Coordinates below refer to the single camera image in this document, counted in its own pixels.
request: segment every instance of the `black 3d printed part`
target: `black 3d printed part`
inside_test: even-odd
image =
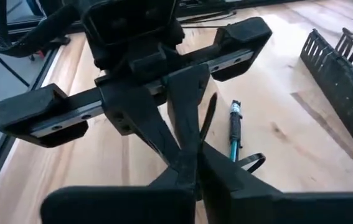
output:
[[[353,137],[353,33],[343,32],[333,49],[314,29],[301,59]]]

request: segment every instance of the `blue pen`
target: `blue pen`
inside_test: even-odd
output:
[[[238,150],[241,146],[241,102],[233,100],[230,109],[230,159],[233,162],[238,160]]]

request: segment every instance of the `wooden table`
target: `wooden table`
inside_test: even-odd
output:
[[[261,16],[273,30],[253,67],[229,82],[210,81],[199,106],[200,122],[209,96],[219,92],[207,141],[228,153],[228,108],[242,102],[242,156],[262,152],[255,175],[285,192],[353,191],[353,139],[299,59],[313,28],[332,45],[342,27],[353,29],[353,0],[301,1],[239,10],[237,16],[201,25],[224,25]],[[186,29],[181,52],[210,45],[215,29]],[[84,34],[71,36],[44,82],[69,95],[93,88],[93,65]],[[166,107],[160,107],[169,124]],[[68,185],[145,185],[165,163],[136,136],[121,137],[101,115],[85,137],[54,149],[16,141],[0,173],[0,224],[39,223],[46,195]],[[197,223],[206,223],[202,203]]]

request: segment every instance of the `black hose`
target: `black hose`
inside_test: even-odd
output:
[[[0,53],[13,57],[29,56],[58,37],[78,19],[77,10],[71,4],[66,5],[12,44],[7,31],[6,0],[0,0]]]

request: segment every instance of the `wooden surface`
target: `wooden surface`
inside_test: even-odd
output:
[[[257,177],[285,192],[353,191],[353,139],[299,59],[311,29],[317,28],[332,45],[342,27],[353,29],[353,1],[244,9],[237,17],[205,25],[253,16],[264,18],[273,36],[246,74],[225,83],[210,81],[199,107],[200,122],[211,93],[219,92],[219,102],[207,141],[228,153],[228,108],[232,100],[240,100],[240,154],[262,152],[267,157]],[[186,29],[179,51],[210,45],[215,32]],[[84,35],[75,34],[70,45],[60,49],[44,84],[54,82],[72,95],[93,88],[99,75]],[[166,107],[160,112],[169,123]],[[165,169],[149,147],[136,136],[121,137],[103,115],[89,125],[85,137],[54,149],[16,141],[0,173],[0,224],[39,223],[41,201],[63,186],[144,185]],[[196,222],[206,223],[202,203]]]

